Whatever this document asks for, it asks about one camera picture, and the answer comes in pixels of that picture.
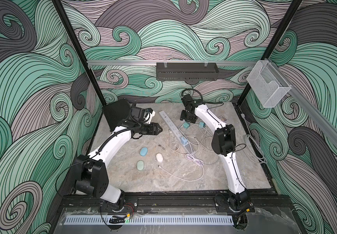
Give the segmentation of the light blue usb charger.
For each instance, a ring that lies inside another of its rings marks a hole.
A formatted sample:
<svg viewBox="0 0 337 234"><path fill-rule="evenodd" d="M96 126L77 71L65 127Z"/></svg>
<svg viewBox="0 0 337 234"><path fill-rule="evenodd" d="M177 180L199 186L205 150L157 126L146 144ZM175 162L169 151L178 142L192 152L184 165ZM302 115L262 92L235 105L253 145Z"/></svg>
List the light blue usb charger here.
<svg viewBox="0 0 337 234"><path fill-rule="evenodd" d="M183 146L186 146L186 145L188 145L188 139L186 138L186 137L181 137L180 138L180 141L181 141L181 144L183 145Z"/></svg>

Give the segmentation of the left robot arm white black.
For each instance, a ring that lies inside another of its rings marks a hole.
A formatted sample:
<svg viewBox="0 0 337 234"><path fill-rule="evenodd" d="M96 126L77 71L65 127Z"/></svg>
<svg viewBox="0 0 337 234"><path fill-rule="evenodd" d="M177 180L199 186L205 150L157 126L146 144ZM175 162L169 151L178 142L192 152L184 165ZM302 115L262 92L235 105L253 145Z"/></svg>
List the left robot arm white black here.
<svg viewBox="0 0 337 234"><path fill-rule="evenodd" d="M112 134L96 150L74 161L74 188L94 198L118 203L122 190L110 185L107 167L135 134L156 136L163 131L158 123L152 122L154 116L151 108L130 107L126 117L118 121Z"/></svg>

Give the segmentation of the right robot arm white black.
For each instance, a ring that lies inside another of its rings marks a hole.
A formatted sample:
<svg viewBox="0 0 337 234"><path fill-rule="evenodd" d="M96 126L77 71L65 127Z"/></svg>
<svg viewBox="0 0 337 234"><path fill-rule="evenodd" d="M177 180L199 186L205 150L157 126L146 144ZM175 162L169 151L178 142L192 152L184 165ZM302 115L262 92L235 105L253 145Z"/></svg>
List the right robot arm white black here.
<svg viewBox="0 0 337 234"><path fill-rule="evenodd" d="M241 206L248 203L249 193L244 185L236 159L236 132L231 124L220 120L207 106L202 94L193 88L184 89L180 93L184 110L180 120L195 124L201 120L212 134L211 147L223 163L226 172L229 202L233 210L240 210Z"/></svg>

